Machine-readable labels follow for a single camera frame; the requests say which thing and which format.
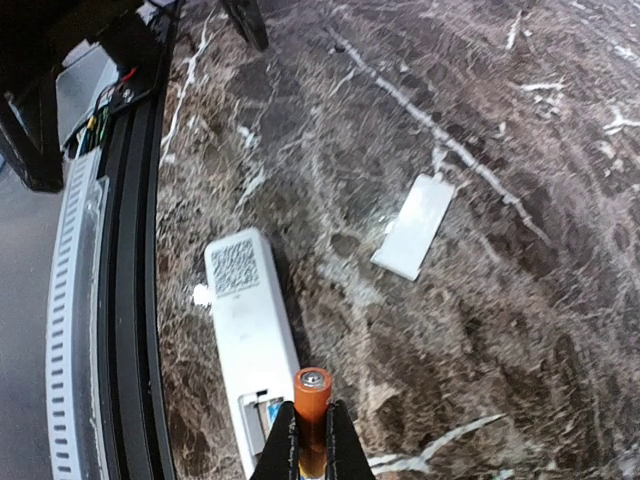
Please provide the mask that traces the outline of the orange AA battery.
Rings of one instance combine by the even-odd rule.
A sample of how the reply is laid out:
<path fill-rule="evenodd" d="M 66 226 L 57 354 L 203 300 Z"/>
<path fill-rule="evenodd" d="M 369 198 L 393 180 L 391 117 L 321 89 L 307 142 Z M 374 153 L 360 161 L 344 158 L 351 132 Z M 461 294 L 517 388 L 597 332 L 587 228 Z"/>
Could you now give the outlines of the orange AA battery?
<path fill-rule="evenodd" d="M 324 369 L 309 367 L 297 372 L 294 387 L 300 473 L 304 479 L 323 479 L 327 462 L 326 422 L 332 378 Z"/>

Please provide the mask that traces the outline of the white battery cover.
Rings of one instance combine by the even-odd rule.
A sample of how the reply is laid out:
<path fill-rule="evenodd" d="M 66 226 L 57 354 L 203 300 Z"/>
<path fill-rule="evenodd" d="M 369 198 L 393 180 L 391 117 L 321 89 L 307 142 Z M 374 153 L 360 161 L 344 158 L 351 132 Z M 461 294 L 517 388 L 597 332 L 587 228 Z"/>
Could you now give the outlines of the white battery cover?
<path fill-rule="evenodd" d="M 453 199 L 455 187 L 438 173 L 421 174 L 387 229 L 371 262 L 409 281 L 415 281 Z"/>

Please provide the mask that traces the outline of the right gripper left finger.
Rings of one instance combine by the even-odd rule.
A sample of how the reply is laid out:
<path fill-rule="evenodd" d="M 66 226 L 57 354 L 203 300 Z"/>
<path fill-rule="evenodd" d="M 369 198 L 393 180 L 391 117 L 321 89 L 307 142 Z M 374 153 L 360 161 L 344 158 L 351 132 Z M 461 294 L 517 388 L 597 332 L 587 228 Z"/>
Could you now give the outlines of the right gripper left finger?
<path fill-rule="evenodd" d="M 285 401 L 271 428 L 251 480 L 299 480 L 299 429 L 292 401 Z"/>

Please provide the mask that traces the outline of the white remote control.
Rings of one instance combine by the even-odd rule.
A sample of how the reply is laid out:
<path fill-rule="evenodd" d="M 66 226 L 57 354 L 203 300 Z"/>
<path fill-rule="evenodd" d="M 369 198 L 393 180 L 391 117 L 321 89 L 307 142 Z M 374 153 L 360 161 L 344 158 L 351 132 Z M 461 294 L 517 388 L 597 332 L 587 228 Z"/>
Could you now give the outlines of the white remote control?
<path fill-rule="evenodd" d="M 272 249 L 256 228 L 209 243 L 207 282 L 194 303 L 210 309 L 241 464 L 251 477 L 271 431 L 270 399 L 294 399 L 299 361 Z"/>

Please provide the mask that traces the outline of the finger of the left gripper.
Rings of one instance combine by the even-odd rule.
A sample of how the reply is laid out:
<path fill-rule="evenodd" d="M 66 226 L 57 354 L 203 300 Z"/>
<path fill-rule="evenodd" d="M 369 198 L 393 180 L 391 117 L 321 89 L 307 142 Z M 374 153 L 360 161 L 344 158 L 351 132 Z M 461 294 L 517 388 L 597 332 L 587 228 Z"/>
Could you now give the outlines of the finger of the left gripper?
<path fill-rule="evenodd" d="M 220 0 L 239 35 L 258 51 L 269 46 L 266 26 L 256 0 Z"/>

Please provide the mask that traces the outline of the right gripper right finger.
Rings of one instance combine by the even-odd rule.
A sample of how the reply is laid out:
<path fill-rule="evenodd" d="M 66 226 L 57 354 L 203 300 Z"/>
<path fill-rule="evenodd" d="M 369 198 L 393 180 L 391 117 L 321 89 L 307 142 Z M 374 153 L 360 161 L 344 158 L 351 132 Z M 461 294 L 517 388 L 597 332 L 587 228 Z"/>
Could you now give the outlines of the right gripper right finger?
<path fill-rule="evenodd" d="M 373 480 L 372 470 L 343 400 L 335 400 L 329 405 L 326 449 L 326 479 Z"/>

